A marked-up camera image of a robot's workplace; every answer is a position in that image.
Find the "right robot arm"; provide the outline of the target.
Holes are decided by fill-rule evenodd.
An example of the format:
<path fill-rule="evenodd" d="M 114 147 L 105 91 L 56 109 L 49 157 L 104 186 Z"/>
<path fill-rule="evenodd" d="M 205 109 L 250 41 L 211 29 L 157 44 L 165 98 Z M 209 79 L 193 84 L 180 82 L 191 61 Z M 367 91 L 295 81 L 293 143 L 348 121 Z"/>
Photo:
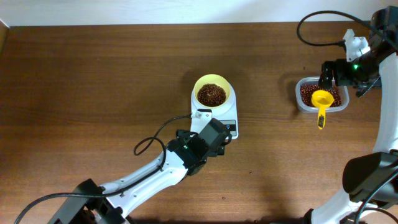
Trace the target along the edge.
<path fill-rule="evenodd" d="M 322 64 L 318 84 L 323 88 L 353 86 L 358 98 L 372 88 L 381 89 L 379 128 L 372 152 L 348 161 L 342 187 L 323 205 L 310 209 L 299 223 L 361 223 L 371 213 L 383 213 L 397 205 L 397 7 L 376 11 L 369 22 L 344 12 L 369 30 L 356 37 L 347 30 L 336 45 L 346 57 Z"/>

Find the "yellow measuring scoop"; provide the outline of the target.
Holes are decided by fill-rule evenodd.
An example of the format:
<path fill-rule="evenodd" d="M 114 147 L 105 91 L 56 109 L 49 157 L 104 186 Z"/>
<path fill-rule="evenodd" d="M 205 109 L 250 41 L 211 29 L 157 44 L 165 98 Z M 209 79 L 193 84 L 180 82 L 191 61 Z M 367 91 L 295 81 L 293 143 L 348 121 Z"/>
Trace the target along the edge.
<path fill-rule="evenodd" d="M 325 90 L 315 91 L 312 95 L 312 104 L 318 108 L 317 126 L 323 129 L 326 122 L 326 109 L 334 102 L 332 94 Z"/>

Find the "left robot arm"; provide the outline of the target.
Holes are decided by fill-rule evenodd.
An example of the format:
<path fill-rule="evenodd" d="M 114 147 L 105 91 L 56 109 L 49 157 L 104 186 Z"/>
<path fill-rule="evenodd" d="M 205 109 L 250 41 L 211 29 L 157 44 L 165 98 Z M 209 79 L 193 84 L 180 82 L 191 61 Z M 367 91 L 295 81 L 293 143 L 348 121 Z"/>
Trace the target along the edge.
<path fill-rule="evenodd" d="M 128 215 L 161 190 L 197 174 L 209 157 L 222 156 L 234 137 L 228 124 L 213 118 L 199 131 L 177 130 L 158 158 L 118 180 L 97 185 L 88 179 L 50 219 L 51 223 L 126 223 Z"/>

